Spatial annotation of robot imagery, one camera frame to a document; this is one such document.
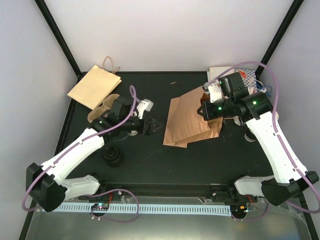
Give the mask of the white paper cup black print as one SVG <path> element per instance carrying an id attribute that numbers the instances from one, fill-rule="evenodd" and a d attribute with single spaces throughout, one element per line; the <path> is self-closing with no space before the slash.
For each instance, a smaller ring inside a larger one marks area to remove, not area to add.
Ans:
<path id="1" fill-rule="evenodd" d="M 129 133 L 130 136 L 135 136 L 135 135 L 137 135 L 137 134 L 138 134 L 138 132 L 137 132 L 136 130 L 132 130 L 132 131 Z"/>

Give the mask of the brown kraft paper bag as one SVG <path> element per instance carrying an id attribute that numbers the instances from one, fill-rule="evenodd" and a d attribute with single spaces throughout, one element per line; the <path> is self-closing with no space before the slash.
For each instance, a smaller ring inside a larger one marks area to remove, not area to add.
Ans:
<path id="1" fill-rule="evenodd" d="M 186 148 L 189 143 L 217 138 L 223 119 L 205 121 L 197 113 L 202 100 L 209 97 L 201 87 L 197 87 L 170 100 L 163 144 L 165 146 Z"/>

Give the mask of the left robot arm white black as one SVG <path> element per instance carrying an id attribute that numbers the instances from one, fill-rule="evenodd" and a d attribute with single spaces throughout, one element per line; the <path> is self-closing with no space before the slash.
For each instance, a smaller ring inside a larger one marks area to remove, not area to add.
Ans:
<path id="1" fill-rule="evenodd" d="M 158 131 L 161 124 L 146 115 L 153 102 L 148 99 L 134 99 L 133 102 L 135 106 L 118 94 L 107 97 L 89 114 L 88 127 L 68 147 L 40 165 L 29 165 L 25 181 L 27 195 L 46 212 L 52 212 L 62 202 L 80 196 L 92 195 L 97 200 L 103 199 L 108 188 L 99 177 L 67 177 L 88 156 L 120 133 L 137 132 L 152 136 Z"/>

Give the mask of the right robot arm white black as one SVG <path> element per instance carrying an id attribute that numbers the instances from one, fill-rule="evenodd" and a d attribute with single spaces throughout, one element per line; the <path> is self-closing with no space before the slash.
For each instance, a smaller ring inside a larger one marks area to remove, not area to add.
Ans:
<path id="1" fill-rule="evenodd" d="M 262 147 L 273 172 L 270 176 L 238 178 L 227 189 L 230 200 L 238 202 L 252 195 L 279 206 L 307 188 L 315 190 L 318 174 L 307 170 L 295 155 L 279 126 L 276 106 L 265 93 L 250 94 L 238 72 L 207 82 L 202 88 L 209 99 L 202 101 L 197 113 L 205 121 L 238 117 Z"/>

